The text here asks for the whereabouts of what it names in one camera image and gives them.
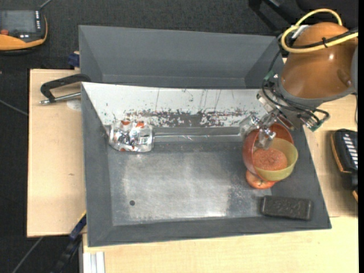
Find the gray floor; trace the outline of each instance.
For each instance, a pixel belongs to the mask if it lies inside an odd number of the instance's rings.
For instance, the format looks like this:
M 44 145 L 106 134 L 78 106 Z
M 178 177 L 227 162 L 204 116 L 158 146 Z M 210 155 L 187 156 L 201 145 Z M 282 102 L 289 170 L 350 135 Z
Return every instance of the gray floor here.
M 34 7 L 46 0 L 0 0 L 0 9 Z M 288 27 L 262 6 L 278 29 Z M 48 40 L 23 56 L 0 56 L 0 100 L 27 111 L 30 68 L 71 68 L 79 24 L 271 34 L 248 0 L 54 0 L 44 8 Z M 0 104 L 0 272 L 12 272 L 36 239 L 26 238 L 28 119 Z M 46 237 L 18 272 L 49 272 L 67 245 L 66 237 Z M 77 272 L 74 260 L 66 272 Z

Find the gray tray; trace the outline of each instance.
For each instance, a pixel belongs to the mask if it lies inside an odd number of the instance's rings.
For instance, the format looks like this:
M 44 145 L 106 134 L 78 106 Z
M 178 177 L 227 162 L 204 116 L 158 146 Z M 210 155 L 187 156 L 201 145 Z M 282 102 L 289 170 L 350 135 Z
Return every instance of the gray tray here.
M 259 35 L 80 26 L 79 38 L 81 73 L 109 85 L 260 88 L 279 51 L 275 37 Z M 280 55 L 272 66 L 282 70 Z M 292 134 L 294 173 L 259 191 L 245 181 L 241 142 L 159 143 L 145 154 L 121 153 L 103 137 L 102 108 L 83 85 L 81 95 L 89 246 L 330 228 L 302 131 Z M 251 97 L 247 103 L 244 112 L 258 109 Z M 313 217 L 262 216 L 264 195 L 309 198 Z
M 299 150 L 293 174 L 260 191 L 245 181 L 239 142 L 156 143 L 146 153 L 114 150 L 83 85 L 81 93 L 89 246 L 330 228 L 303 131 L 292 133 Z M 313 217 L 262 216 L 264 195 L 309 198 Z

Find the electronic device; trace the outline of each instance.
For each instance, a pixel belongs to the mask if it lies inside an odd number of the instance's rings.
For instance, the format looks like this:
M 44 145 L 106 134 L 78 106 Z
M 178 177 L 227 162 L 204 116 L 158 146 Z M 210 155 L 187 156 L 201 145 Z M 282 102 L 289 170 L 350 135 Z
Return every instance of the electronic device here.
M 343 187 L 358 188 L 358 132 L 340 129 L 331 134 L 331 147 L 342 176 Z
M 33 49 L 44 43 L 47 34 L 40 9 L 0 10 L 0 51 Z

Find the yellow bowl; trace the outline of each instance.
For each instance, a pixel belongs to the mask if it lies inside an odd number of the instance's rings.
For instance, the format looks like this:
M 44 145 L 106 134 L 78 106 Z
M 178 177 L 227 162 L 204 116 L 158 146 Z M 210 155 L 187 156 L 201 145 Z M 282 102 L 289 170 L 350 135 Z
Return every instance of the yellow bowl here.
M 281 181 L 292 173 L 298 159 L 298 151 L 293 144 L 280 138 L 273 139 L 271 148 L 275 148 L 286 155 L 287 168 L 277 171 L 263 170 L 257 168 L 256 166 L 254 166 L 254 168 L 256 169 L 258 175 L 266 181 Z

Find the red bowl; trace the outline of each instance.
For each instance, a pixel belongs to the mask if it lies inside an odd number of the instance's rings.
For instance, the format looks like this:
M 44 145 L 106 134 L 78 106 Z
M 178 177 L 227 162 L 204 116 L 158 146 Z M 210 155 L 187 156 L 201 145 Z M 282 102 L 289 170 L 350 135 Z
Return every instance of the red bowl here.
M 279 123 L 273 123 L 270 127 L 271 131 L 276 132 L 276 138 L 285 139 L 288 142 L 293 144 L 293 139 L 291 133 L 288 131 L 287 128 L 285 128 L 283 125 Z M 266 184 L 263 185 L 263 183 L 260 183 L 258 186 L 257 183 L 253 184 L 252 186 L 254 188 L 258 189 L 266 189 L 272 187 L 277 181 L 267 181 L 265 180 L 254 168 L 253 165 L 253 152 L 254 152 L 254 144 L 255 141 L 258 139 L 259 136 L 259 129 L 253 130 L 249 135 L 245 138 L 244 144 L 243 144 L 243 161 L 247 168 L 247 180 L 250 185 L 252 185 L 252 180 L 254 176 L 259 177 L 261 180 L 265 181 Z

